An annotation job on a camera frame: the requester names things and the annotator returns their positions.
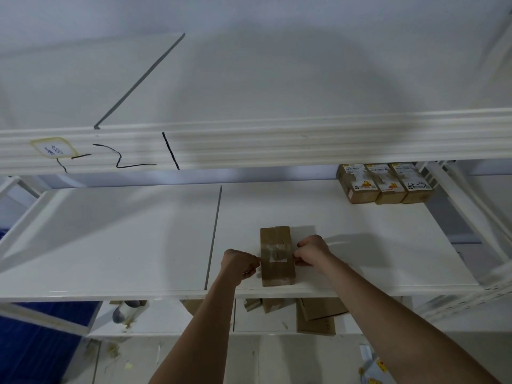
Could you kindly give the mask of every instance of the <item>person's right hand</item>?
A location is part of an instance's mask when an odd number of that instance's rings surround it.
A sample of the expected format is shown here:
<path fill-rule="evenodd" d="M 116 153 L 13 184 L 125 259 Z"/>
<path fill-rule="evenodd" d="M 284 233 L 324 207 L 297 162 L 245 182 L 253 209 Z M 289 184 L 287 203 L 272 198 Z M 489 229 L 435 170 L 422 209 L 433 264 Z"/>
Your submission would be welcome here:
<path fill-rule="evenodd" d="M 329 246 L 318 234 L 307 236 L 298 244 L 298 249 L 293 253 L 295 265 L 314 266 L 318 272 L 323 273 L 322 265 L 325 259 L 334 256 Z"/>

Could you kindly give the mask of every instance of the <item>forearm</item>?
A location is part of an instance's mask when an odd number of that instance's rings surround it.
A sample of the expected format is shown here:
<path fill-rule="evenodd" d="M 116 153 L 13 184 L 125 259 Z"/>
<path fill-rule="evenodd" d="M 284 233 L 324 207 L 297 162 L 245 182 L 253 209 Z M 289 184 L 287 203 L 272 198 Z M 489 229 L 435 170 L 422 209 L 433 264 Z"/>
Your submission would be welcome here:
<path fill-rule="evenodd" d="M 226 272 L 219 274 L 150 384 L 222 383 L 235 287 Z"/>
<path fill-rule="evenodd" d="M 348 265 L 326 256 L 323 271 L 399 383 L 497 383 L 455 342 Z"/>

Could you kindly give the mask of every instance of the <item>black marker line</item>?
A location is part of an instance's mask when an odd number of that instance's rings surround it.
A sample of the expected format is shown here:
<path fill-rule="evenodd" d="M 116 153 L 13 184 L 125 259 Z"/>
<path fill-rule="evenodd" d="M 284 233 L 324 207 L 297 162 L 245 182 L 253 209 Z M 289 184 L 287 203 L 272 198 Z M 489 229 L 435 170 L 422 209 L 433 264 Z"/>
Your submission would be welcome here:
<path fill-rule="evenodd" d="M 96 145 L 98 147 L 106 147 L 108 149 L 112 149 L 112 151 L 114 151 L 115 153 L 117 153 L 119 155 L 119 159 L 117 159 L 117 163 L 116 163 L 116 168 L 128 168 L 128 167 L 137 167 L 137 166 L 156 166 L 157 164 L 156 163 L 143 163 L 143 164 L 133 164 L 131 166 L 122 166 L 122 167 L 119 167 L 119 163 L 121 163 L 121 158 L 123 157 L 118 151 L 116 151 L 114 148 L 112 147 L 109 147 L 108 145 L 103 145 L 103 144 L 93 144 L 93 145 Z"/>
<path fill-rule="evenodd" d="M 178 166 L 178 162 L 176 161 L 176 158 L 174 157 L 173 150 L 169 146 L 169 141 L 167 141 L 167 137 L 165 137 L 165 132 L 162 132 L 163 139 L 165 140 L 165 143 L 167 144 L 167 149 L 170 152 L 170 155 L 173 157 L 174 164 L 176 164 L 176 168 L 179 170 L 180 166 Z"/>
<path fill-rule="evenodd" d="M 185 37 L 185 34 L 181 35 L 181 36 L 178 38 L 178 40 L 176 40 L 176 41 L 174 42 L 174 44 L 173 44 L 172 46 L 170 46 L 170 48 L 169 48 L 166 52 L 164 52 L 164 53 L 163 53 L 163 55 L 162 55 L 160 58 L 158 58 L 158 59 L 157 59 L 157 61 L 156 61 L 155 63 L 153 63 L 153 64 L 152 64 L 152 66 L 149 68 L 149 70 L 148 70 L 148 71 L 146 71 L 146 72 L 144 73 L 144 75 L 143 75 L 143 76 L 141 76 L 141 77 L 139 78 L 139 80 L 135 83 L 135 85 L 133 85 L 133 86 L 130 88 L 130 90 L 128 90 L 128 91 L 125 93 L 125 95 L 124 95 L 124 96 L 122 96 L 122 97 L 121 97 L 121 99 L 120 99 L 119 101 L 117 101 L 117 102 L 116 102 L 116 104 L 115 104 L 114 106 L 112 106 L 112 108 L 111 108 L 108 112 L 106 112 L 106 115 L 104 115 L 104 116 L 101 118 L 101 120 L 99 120 L 99 121 L 94 125 L 94 129 L 99 129 L 99 124 L 101 124 L 102 122 L 104 122 L 104 121 L 105 121 L 105 119 L 106 119 L 108 116 L 110 116 L 110 115 L 114 112 L 114 110 L 116 110 L 116 109 L 119 107 L 119 105 L 121 105 L 121 104 L 125 101 L 125 99 L 126 99 L 126 98 L 128 98 L 128 96 L 129 96 L 131 93 L 133 93 L 133 90 L 137 89 L 137 87 L 138 87 L 138 86 L 139 86 L 139 85 L 144 81 L 144 79 L 146 79 L 146 77 L 147 77 L 149 74 L 151 74 L 151 71 L 153 71 L 153 70 L 156 68 L 156 66 L 158 66 L 158 65 L 160 64 L 160 62 L 161 62 L 162 60 L 164 60 L 164 59 L 165 59 L 165 57 L 169 54 L 169 52 L 171 52 L 171 51 L 174 49 L 174 47 L 176 47 L 176 46 L 178 45 L 178 43 L 179 43 L 179 42 L 180 42 L 184 37 Z"/>
<path fill-rule="evenodd" d="M 71 159 L 78 159 L 78 158 L 83 158 L 84 156 L 91 156 L 92 154 L 83 154 L 83 155 L 79 155 L 79 156 L 73 156 Z"/>
<path fill-rule="evenodd" d="M 59 166 L 61 166 L 63 169 L 64 169 L 64 172 L 67 174 L 67 169 L 62 165 L 62 163 L 59 161 L 58 158 L 55 159 L 57 161 L 57 163 L 59 164 Z"/>

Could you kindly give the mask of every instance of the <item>cardboard box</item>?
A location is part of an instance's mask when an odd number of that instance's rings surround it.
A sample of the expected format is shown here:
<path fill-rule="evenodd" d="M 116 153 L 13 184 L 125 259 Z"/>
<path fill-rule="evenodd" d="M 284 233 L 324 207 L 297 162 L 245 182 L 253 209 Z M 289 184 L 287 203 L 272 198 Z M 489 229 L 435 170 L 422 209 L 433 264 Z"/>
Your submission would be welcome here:
<path fill-rule="evenodd" d="M 295 261 L 290 228 L 276 226 L 259 230 L 263 287 L 295 284 Z"/>
<path fill-rule="evenodd" d="M 180 302 L 192 316 L 195 316 L 195 313 L 199 310 L 199 306 L 203 302 L 203 299 L 181 299 Z"/>
<path fill-rule="evenodd" d="M 340 298 L 299 298 L 297 301 L 306 321 L 314 321 L 349 312 Z"/>
<path fill-rule="evenodd" d="M 336 335 L 336 327 L 332 316 L 314 321 L 307 321 L 304 318 L 300 303 L 296 302 L 295 310 L 297 312 L 297 332 L 314 335 Z"/>
<path fill-rule="evenodd" d="M 261 299 L 246 299 L 244 307 L 247 312 L 254 310 L 263 304 Z"/>
<path fill-rule="evenodd" d="M 416 166 L 412 163 L 392 163 L 396 176 L 407 191 L 407 195 L 402 203 L 420 203 L 426 202 L 434 193 L 434 190 L 426 179 L 419 173 Z"/>
<path fill-rule="evenodd" d="M 373 174 L 375 183 L 381 193 L 375 200 L 377 205 L 400 203 L 407 195 L 394 171 L 387 164 L 366 164 L 366 168 Z"/>
<path fill-rule="evenodd" d="M 264 298 L 262 301 L 265 314 L 285 307 L 285 300 L 283 298 Z"/>
<path fill-rule="evenodd" d="M 336 172 L 350 203 L 375 202 L 381 191 L 364 164 L 341 164 Z"/>

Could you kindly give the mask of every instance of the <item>white label on box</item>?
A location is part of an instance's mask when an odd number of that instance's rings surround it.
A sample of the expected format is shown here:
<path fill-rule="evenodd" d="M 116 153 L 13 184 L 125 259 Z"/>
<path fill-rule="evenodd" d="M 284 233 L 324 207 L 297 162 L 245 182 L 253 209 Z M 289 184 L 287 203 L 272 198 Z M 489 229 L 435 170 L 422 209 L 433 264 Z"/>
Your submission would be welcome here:
<path fill-rule="evenodd" d="M 411 163 L 393 163 L 393 169 L 402 177 L 408 191 L 432 190 L 424 177 L 419 174 Z"/>
<path fill-rule="evenodd" d="M 72 158 L 78 155 L 78 152 L 71 144 L 62 137 L 32 140 L 30 144 L 37 149 L 40 154 L 50 159 Z"/>
<path fill-rule="evenodd" d="M 391 168 L 387 164 L 367 164 L 366 167 L 374 174 L 379 175 L 382 183 L 378 183 L 378 186 L 383 193 L 387 191 L 394 191 L 395 193 L 405 191 L 400 181 L 391 173 Z"/>
<path fill-rule="evenodd" d="M 352 187 L 355 191 L 377 190 L 377 186 L 369 178 L 368 170 L 364 164 L 344 164 L 343 169 L 346 173 L 354 175 L 355 182 L 352 182 Z"/>

